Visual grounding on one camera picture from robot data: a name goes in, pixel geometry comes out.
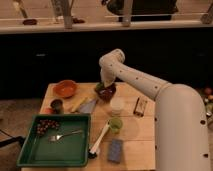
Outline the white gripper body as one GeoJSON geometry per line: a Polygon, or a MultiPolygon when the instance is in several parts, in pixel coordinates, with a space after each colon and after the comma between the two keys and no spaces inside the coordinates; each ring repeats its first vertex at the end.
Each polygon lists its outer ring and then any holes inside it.
{"type": "Polygon", "coordinates": [[[116,77],[109,72],[104,70],[101,71],[101,81],[103,82],[105,87],[111,86],[115,82],[116,77]]]}

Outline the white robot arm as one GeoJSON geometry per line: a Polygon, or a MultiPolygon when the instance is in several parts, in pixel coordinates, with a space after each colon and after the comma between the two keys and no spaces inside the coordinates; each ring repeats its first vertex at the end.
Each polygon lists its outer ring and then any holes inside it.
{"type": "Polygon", "coordinates": [[[172,84],[124,64],[114,49],[99,59],[101,81],[119,78],[155,102],[156,171],[211,171],[205,105],[185,84],[172,84]]]}

